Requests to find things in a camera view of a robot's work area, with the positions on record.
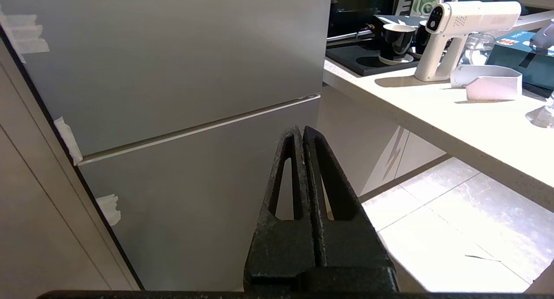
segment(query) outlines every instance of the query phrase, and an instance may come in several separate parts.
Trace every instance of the refrigerator door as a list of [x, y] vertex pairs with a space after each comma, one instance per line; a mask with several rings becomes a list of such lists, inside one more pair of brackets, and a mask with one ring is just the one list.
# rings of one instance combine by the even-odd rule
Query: refrigerator door
[[[146, 289], [235, 290], [281, 132], [315, 125], [319, 99], [80, 167], [96, 198], [115, 194], [113, 226]], [[277, 216], [292, 219], [283, 175]]]
[[1, 0], [36, 15], [23, 55], [83, 155], [318, 92], [330, 0]]

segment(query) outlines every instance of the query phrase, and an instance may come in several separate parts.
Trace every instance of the paper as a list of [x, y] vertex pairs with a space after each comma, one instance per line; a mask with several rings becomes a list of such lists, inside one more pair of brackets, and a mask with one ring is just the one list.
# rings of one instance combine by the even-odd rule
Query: paper
[[0, 24], [22, 63], [23, 54], [50, 51], [42, 34], [42, 25], [36, 25], [36, 15], [5, 15], [0, 11]]
[[110, 226], [115, 226], [121, 220], [121, 212], [116, 209], [118, 199], [115, 194], [97, 198], [98, 206]]
[[77, 163], [83, 160], [83, 155], [77, 146], [77, 141], [75, 141], [71, 127], [65, 123], [63, 117], [54, 120], [54, 125], [58, 129], [61, 139], [69, 150], [69, 155], [73, 158], [73, 165], [77, 165]]

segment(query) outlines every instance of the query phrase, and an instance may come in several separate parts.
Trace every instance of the white countertop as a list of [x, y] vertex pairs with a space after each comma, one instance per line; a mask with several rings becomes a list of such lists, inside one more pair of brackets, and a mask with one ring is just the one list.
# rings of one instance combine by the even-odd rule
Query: white countertop
[[414, 71], [360, 77], [326, 59], [324, 82], [554, 212], [554, 129], [526, 117], [542, 99], [471, 103], [464, 89], [421, 82]]

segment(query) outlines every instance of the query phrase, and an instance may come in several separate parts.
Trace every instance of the black cup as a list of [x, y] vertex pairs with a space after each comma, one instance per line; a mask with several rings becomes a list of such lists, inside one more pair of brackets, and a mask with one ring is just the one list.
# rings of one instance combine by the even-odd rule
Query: black cup
[[403, 58], [410, 48], [415, 32], [413, 26], [392, 23], [383, 25], [380, 56], [388, 60]]
[[431, 34], [425, 29], [425, 25], [427, 25], [427, 21], [421, 21], [419, 23], [419, 27], [417, 29], [417, 33], [415, 35], [415, 52], [418, 55], [422, 55], [425, 51], [425, 47], [427, 47], [427, 43], [429, 42], [429, 37], [431, 37]]

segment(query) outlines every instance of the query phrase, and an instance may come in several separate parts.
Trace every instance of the black tray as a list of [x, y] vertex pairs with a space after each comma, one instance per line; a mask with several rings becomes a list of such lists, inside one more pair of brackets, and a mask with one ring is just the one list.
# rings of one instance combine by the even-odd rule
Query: black tray
[[325, 56], [347, 67], [352, 72], [361, 75], [375, 75], [405, 68], [417, 67], [418, 61], [405, 64], [386, 65], [379, 61], [378, 55], [380, 47], [378, 41], [368, 41], [354, 46], [345, 46], [338, 48], [329, 48], [325, 51]]

